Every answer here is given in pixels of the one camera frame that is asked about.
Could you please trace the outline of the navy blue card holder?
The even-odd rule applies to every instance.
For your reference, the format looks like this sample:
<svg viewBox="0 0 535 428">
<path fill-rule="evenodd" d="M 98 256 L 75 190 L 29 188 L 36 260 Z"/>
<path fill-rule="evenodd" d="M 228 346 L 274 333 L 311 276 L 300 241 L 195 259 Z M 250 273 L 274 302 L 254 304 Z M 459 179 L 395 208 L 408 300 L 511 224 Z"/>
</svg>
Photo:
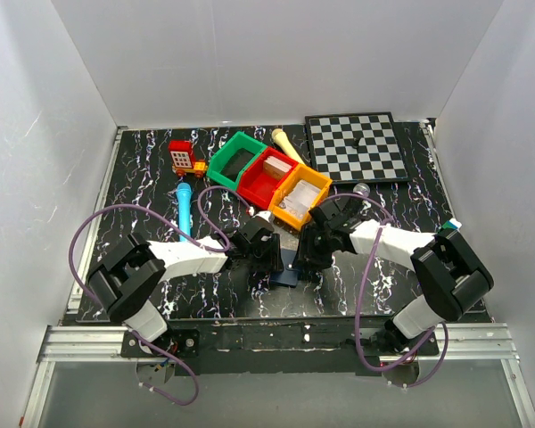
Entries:
<svg viewBox="0 0 535 428">
<path fill-rule="evenodd" d="M 269 284 L 271 286 L 295 288 L 299 284 L 301 271 L 292 265 L 295 255 L 296 251 L 294 250 L 281 250 L 284 270 L 270 274 Z"/>
</svg>

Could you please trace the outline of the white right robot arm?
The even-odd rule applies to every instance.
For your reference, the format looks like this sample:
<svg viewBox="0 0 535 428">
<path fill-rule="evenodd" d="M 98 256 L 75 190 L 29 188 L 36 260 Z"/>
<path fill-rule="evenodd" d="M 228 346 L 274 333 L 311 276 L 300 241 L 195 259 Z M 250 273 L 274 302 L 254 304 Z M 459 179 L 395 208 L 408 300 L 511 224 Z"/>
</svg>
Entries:
<svg viewBox="0 0 535 428">
<path fill-rule="evenodd" d="M 301 227 L 293 265 L 327 269 L 337 251 L 387 259 L 416 275 L 421 294 L 365 342 L 383 352 L 401 352 L 441 322 L 455 322 L 494 286 L 494 279 L 457 223 L 436 233 L 409 232 L 367 218 L 352 196 L 327 199 L 310 210 Z"/>
</svg>

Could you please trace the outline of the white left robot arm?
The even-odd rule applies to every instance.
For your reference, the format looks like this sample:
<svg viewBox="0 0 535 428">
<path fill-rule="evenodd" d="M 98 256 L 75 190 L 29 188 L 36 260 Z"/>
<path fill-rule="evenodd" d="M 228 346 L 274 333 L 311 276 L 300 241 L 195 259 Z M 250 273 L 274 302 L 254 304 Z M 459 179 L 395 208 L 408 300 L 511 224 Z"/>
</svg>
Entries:
<svg viewBox="0 0 535 428">
<path fill-rule="evenodd" d="M 149 302 L 159 283 L 241 266 L 269 274 L 285 268 L 280 235 L 262 217 L 194 242 L 154 242 L 139 233 L 130 234 L 89 269 L 86 286 L 112 323 L 124 324 L 154 342 L 168 330 L 163 315 Z"/>
</svg>

